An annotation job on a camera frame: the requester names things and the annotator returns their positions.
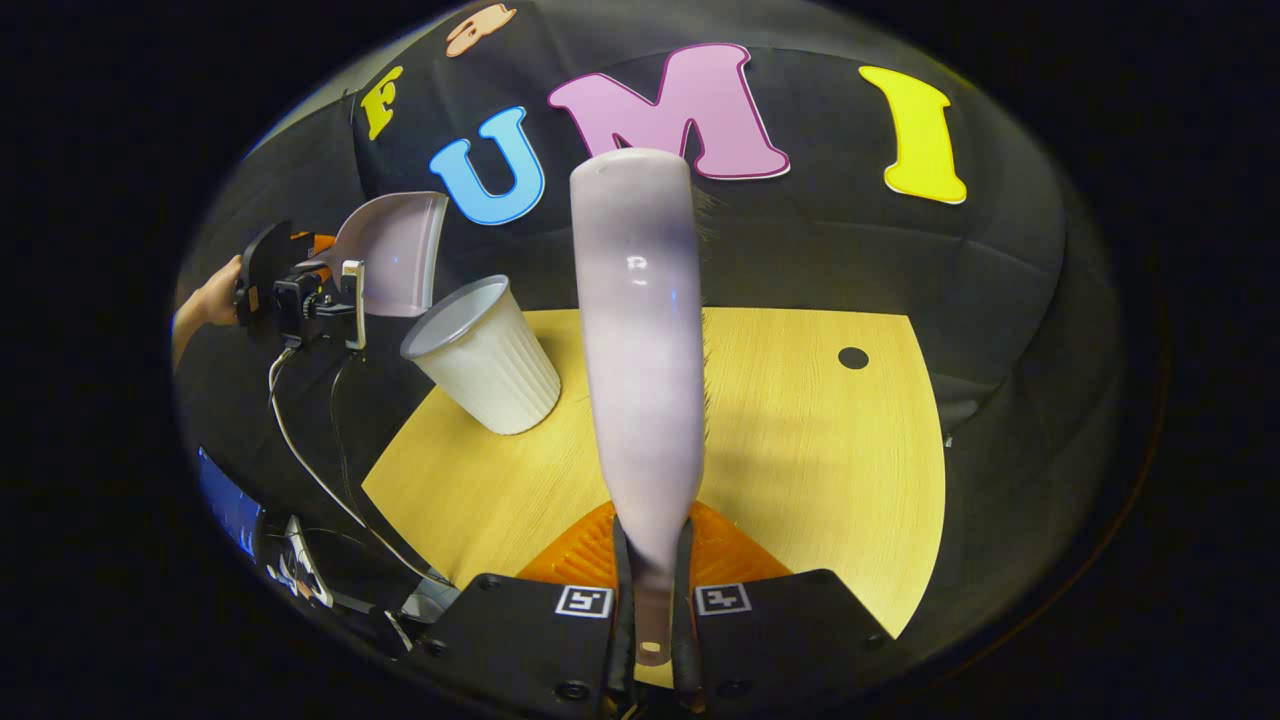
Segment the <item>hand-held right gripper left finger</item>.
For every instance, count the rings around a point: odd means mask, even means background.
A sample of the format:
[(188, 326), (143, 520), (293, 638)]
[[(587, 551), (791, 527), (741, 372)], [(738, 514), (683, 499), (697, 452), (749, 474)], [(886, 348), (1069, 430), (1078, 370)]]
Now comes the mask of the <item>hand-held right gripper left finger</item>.
[(413, 666), (500, 715), (626, 715), (636, 652), (628, 542), (603, 503), (520, 577), (476, 575), (415, 646)]

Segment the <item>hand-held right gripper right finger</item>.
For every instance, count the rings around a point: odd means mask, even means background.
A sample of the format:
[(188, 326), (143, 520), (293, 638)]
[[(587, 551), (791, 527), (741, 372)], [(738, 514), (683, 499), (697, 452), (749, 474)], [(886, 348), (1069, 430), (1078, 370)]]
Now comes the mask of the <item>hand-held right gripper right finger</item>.
[(677, 560), (675, 693), (694, 714), (818, 714), (893, 641), (835, 571), (790, 571), (701, 502)]

